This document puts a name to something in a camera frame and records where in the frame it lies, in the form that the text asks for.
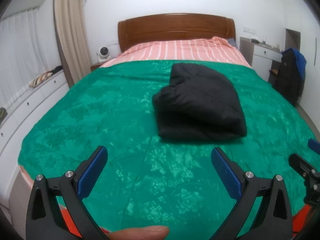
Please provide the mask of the person's left hand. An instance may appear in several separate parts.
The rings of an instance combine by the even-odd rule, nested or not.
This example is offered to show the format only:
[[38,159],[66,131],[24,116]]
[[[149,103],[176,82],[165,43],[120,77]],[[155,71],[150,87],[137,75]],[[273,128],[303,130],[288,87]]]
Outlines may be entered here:
[[167,226],[157,225],[123,229],[108,233],[106,236],[112,240],[163,240],[169,232]]

